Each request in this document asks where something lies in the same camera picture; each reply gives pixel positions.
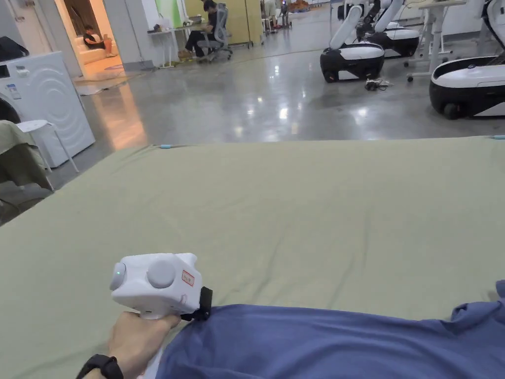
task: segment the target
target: person sitting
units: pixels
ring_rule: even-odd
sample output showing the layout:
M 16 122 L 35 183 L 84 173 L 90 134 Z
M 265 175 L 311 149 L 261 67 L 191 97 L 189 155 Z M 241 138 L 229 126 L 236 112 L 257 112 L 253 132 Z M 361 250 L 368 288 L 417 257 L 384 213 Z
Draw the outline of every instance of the person sitting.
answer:
M 116 54 L 112 54 L 112 40 L 106 37 L 102 41 L 97 41 L 95 37 L 93 37 L 94 30 L 91 25 L 85 25 L 86 33 L 82 36 L 84 39 L 84 43 L 90 49 L 104 49 L 107 58 L 115 57 Z
M 202 30 L 194 30 L 189 35 L 188 41 L 186 43 L 186 50 L 179 52 L 179 58 L 191 58 L 193 49 L 196 56 L 201 58 L 204 56 L 204 51 L 198 46 L 198 41 L 205 40 L 205 34 L 209 41 L 215 41 L 214 30 L 217 24 L 217 4 L 213 0 L 206 0 L 204 2 L 204 11 L 209 15 L 209 22 L 202 27 Z

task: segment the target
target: concrete floor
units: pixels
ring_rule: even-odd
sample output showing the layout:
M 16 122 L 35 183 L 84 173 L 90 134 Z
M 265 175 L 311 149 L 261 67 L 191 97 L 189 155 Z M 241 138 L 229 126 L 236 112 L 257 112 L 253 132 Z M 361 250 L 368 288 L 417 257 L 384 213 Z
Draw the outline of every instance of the concrete floor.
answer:
M 328 9 L 291 19 L 292 30 L 268 36 L 263 46 L 237 47 L 229 62 L 159 70 L 83 97 L 96 143 L 74 158 L 81 172 L 115 150 L 145 144 L 503 134 L 502 119 L 448 121 L 438 115 L 430 105 L 429 79 L 407 83 L 403 59 L 386 61 L 382 77 L 392 86 L 385 91 L 368 92 L 361 81 L 327 84 L 319 55 L 329 40 Z M 471 56 L 475 44 L 450 48 L 454 58 Z M 64 164 L 50 179 L 59 188 L 75 175 Z M 27 191 L 0 187 L 2 197 L 13 201 Z

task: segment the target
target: washing machine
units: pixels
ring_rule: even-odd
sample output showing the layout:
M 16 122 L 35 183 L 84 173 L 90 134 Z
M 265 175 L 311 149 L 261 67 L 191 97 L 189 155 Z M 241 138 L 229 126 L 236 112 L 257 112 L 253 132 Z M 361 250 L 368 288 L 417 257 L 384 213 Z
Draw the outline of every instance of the washing machine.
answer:
M 0 119 L 52 122 L 72 156 L 95 142 L 61 52 L 0 62 Z M 49 166 L 68 159 L 50 130 L 33 138 Z

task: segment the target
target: green cloth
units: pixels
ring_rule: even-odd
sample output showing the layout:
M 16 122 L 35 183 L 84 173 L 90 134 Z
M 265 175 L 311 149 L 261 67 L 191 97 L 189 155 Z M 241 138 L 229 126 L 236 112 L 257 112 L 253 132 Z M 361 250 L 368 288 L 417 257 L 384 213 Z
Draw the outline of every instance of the green cloth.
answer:
M 496 296 L 504 193 L 485 137 L 116 152 L 0 228 L 2 378 L 103 351 L 126 255 L 196 254 L 215 305 L 444 318 Z
M 5 181 L 13 181 L 16 185 L 37 183 L 51 189 L 33 139 L 16 124 L 0 120 L 0 183 Z

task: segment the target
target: person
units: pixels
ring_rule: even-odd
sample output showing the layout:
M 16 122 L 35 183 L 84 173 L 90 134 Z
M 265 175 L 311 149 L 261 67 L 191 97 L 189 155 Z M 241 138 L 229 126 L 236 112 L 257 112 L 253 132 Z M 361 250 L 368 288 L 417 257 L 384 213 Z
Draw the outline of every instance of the person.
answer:
M 191 58 L 193 55 L 193 49 L 197 57 L 203 57 L 204 51 L 198 46 L 199 41 L 205 40 L 204 33 L 207 33 L 207 38 L 209 41 L 215 41 L 214 30 L 217 24 L 217 4 L 213 0 L 206 0 L 204 2 L 204 11 L 209 15 L 209 22 L 202 27 L 202 30 L 194 30 L 188 37 L 186 43 L 186 50 L 179 53 L 179 58 Z
M 115 57 L 116 54 L 112 54 L 112 40 L 110 38 L 104 38 L 102 41 L 97 41 L 95 37 L 93 37 L 94 30 L 91 25 L 85 25 L 86 29 L 85 34 L 82 36 L 84 39 L 84 43 L 90 49 L 104 49 L 107 58 Z
M 275 13 L 277 9 L 275 8 L 275 0 L 265 0 L 265 18 L 272 21 L 274 28 L 277 28 L 277 17 Z
M 142 375 L 147 363 L 160 349 L 168 332 L 177 326 L 180 320 L 176 315 L 146 320 L 140 318 L 138 313 L 123 312 L 112 328 L 107 357 L 115 357 L 124 379 L 136 379 Z M 100 368 L 90 370 L 87 364 L 77 377 L 106 379 Z

